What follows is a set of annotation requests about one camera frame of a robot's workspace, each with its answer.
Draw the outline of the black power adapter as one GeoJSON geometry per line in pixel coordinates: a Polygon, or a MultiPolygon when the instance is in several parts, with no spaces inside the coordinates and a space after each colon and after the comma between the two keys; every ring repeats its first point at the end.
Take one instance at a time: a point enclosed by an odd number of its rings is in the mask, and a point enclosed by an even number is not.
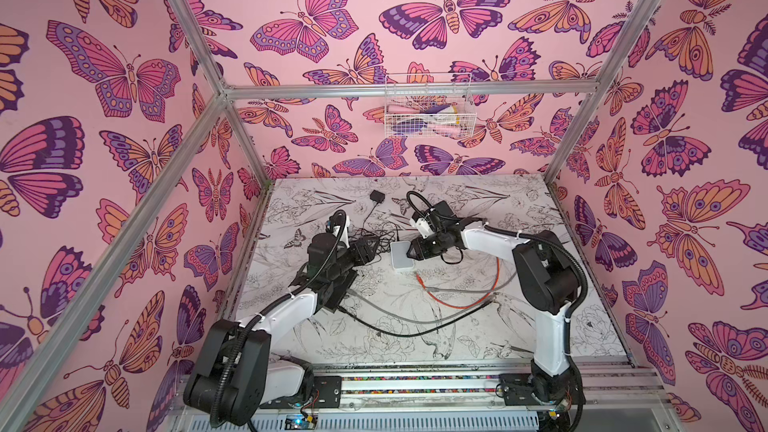
{"type": "Polygon", "coordinates": [[[361,232],[415,232],[416,226],[406,216],[411,211],[404,199],[388,199],[384,192],[374,190],[369,194],[370,210],[359,226],[361,232]]]}
{"type": "Polygon", "coordinates": [[[374,240],[378,243],[379,248],[387,249],[393,242],[399,240],[399,228],[396,225],[373,230],[358,228],[350,236],[350,241],[361,239],[374,240]]]}

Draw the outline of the white network switch box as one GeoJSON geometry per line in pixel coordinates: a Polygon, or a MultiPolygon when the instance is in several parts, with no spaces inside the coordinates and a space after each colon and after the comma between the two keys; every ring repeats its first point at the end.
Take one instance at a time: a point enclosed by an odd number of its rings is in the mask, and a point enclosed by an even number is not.
{"type": "Polygon", "coordinates": [[[412,272],[415,267],[415,261],[408,256],[410,243],[407,241],[396,241],[390,244],[391,265],[397,273],[412,272]]]}

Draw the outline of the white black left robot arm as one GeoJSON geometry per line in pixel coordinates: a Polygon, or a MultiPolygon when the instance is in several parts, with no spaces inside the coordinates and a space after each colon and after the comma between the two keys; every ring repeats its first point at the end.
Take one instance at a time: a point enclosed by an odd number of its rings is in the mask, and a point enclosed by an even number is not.
{"type": "Polygon", "coordinates": [[[301,359],[272,360],[272,346],[301,322],[339,309],[358,267],[376,256],[375,244],[348,237],[347,214],[338,210],[307,247],[308,258],[288,292],[254,316],[221,319],[208,331],[183,393],[186,406],[208,414],[209,424],[247,426],[260,406],[281,400],[299,408],[318,395],[312,365],[301,359]]]}

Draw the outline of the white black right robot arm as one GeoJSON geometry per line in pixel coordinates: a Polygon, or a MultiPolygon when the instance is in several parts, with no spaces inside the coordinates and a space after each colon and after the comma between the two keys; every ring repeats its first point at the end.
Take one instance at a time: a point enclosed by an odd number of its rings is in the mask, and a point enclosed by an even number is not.
{"type": "Polygon", "coordinates": [[[479,217],[459,217],[442,201],[414,209],[410,219],[420,236],[407,256],[425,261],[451,248],[474,251],[514,264],[524,299],[536,311],[536,344],[527,383],[500,383],[501,390],[526,391],[550,408],[551,427],[575,431],[584,413],[583,378],[571,350],[575,311],[588,295],[589,283],[579,261],[557,235],[509,231],[479,217]]]}

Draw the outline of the black network switch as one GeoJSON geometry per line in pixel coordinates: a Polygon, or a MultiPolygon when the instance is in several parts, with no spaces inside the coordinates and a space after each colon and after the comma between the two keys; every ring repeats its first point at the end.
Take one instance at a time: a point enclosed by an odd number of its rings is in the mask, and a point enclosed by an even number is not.
{"type": "Polygon", "coordinates": [[[352,269],[331,282],[319,295],[322,307],[331,313],[336,312],[357,277],[357,271],[352,269]]]}

